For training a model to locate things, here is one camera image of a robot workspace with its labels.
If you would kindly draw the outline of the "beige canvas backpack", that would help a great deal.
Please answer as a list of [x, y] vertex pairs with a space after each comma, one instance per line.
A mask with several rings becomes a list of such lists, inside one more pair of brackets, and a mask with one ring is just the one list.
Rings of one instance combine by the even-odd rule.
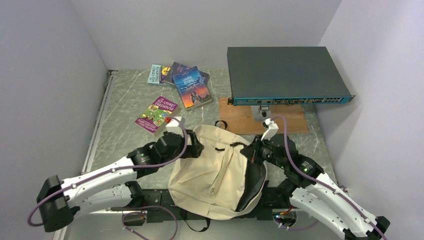
[[181, 219], [197, 215], [209, 225], [252, 212], [268, 181], [266, 164], [241, 153], [249, 142], [240, 135], [205, 124], [193, 131], [204, 149], [197, 158], [178, 159], [168, 182]]

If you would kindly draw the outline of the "Jane Eyre book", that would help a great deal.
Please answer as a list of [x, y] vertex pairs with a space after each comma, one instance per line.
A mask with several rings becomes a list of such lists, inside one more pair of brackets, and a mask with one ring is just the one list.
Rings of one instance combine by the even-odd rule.
[[207, 84], [196, 66], [174, 74], [172, 80], [186, 110], [200, 107], [212, 101]]

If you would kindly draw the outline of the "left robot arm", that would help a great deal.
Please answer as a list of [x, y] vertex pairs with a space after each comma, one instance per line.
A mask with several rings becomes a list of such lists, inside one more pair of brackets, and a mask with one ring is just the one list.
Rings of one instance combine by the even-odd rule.
[[40, 225], [51, 233], [102, 209], [137, 210], [148, 206], [154, 202], [154, 195], [144, 194], [137, 179], [178, 159], [198, 158], [203, 150], [204, 145], [192, 130], [185, 136], [165, 132], [156, 142], [149, 142], [95, 171], [63, 180], [51, 176], [36, 198]]

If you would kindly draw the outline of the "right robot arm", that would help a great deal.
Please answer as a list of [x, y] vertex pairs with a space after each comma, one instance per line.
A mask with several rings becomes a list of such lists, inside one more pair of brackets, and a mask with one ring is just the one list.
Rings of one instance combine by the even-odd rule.
[[343, 240], [382, 240], [390, 226], [355, 203], [312, 158], [300, 154], [296, 144], [277, 134], [254, 141], [241, 154], [253, 164], [270, 163], [283, 170], [285, 179], [272, 188], [277, 206], [292, 206], [326, 225]]

